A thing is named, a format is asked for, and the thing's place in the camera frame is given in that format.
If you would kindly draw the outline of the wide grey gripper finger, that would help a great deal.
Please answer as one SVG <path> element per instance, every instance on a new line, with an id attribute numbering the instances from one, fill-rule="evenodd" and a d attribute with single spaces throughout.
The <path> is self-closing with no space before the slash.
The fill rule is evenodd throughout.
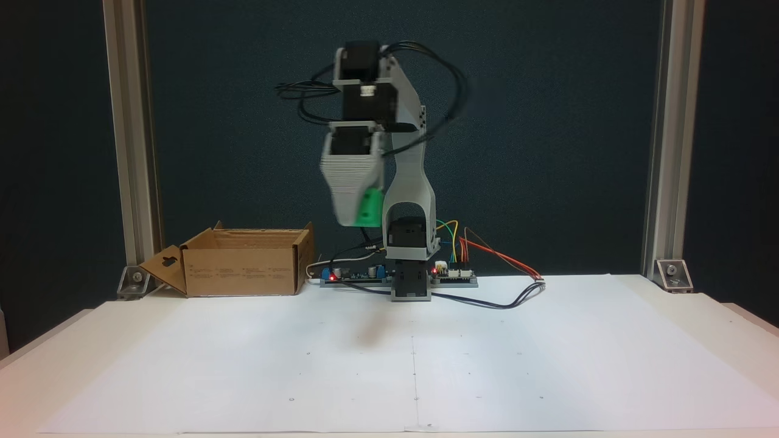
<path id="1" fill-rule="evenodd" d="M 321 159 L 334 213 L 342 226 L 382 225 L 384 161 L 381 157 L 331 156 Z"/>

